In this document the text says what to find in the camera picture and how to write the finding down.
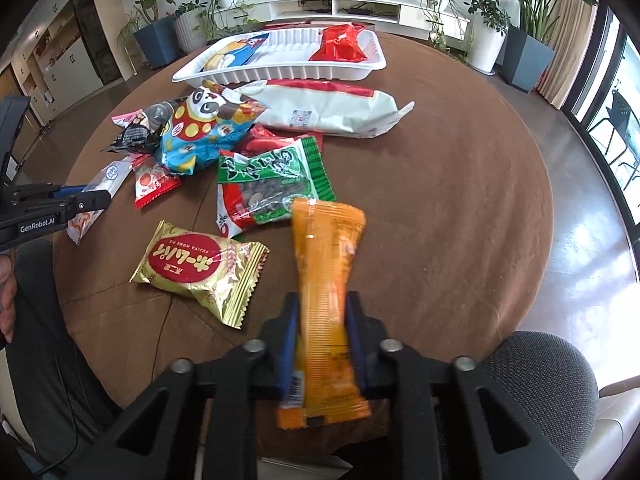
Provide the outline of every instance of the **blue planter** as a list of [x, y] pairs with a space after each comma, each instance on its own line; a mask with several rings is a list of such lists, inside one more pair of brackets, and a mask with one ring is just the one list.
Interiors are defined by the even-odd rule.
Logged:
[[554, 51], [517, 27], [509, 27], [500, 75], [511, 86], [531, 92], [554, 58]]
[[174, 19], [175, 16], [167, 16], [133, 33], [151, 68], [168, 65], [180, 57]]

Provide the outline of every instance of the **barcode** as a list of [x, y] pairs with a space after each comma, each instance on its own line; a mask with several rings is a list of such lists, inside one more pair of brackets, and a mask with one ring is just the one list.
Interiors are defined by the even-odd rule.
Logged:
[[304, 391], [305, 375], [302, 371], [296, 370], [291, 378], [291, 386], [287, 396], [282, 401], [283, 408], [300, 408], [302, 406], [302, 393]]

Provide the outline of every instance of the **white plastic tray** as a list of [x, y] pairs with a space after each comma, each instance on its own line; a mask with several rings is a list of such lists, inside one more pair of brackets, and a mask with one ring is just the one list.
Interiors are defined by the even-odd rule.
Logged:
[[[309, 61], [311, 55], [320, 48], [323, 29], [324, 27], [278, 28], [224, 38], [178, 70], [173, 81], [187, 81], [194, 88], [201, 86], [204, 79], [225, 85], [261, 79], [358, 81], [366, 78], [372, 70], [380, 70], [386, 66], [385, 55], [376, 33], [367, 29], [358, 34], [358, 44], [368, 58], [366, 61]], [[265, 32], [269, 33], [269, 37], [244, 65], [201, 72], [209, 58], [228, 43]]]

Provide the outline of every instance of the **gold snack package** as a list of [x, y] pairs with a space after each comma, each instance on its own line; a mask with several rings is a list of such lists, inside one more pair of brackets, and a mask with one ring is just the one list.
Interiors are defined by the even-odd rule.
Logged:
[[364, 213], [352, 206], [296, 198], [294, 249], [300, 276], [300, 334], [291, 388], [277, 411], [280, 428], [293, 430], [365, 418], [344, 327], [346, 285]]
[[129, 282], [195, 298], [222, 323], [240, 328], [268, 253], [260, 242], [195, 233], [162, 220]]

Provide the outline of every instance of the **dark wall panel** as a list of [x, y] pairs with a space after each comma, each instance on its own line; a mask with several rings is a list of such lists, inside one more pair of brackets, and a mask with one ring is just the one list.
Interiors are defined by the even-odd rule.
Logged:
[[120, 77], [120, 70], [113, 59], [109, 43], [100, 25], [100, 17], [94, 0], [71, 0], [82, 32], [84, 46], [94, 62], [95, 71], [104, 84]]

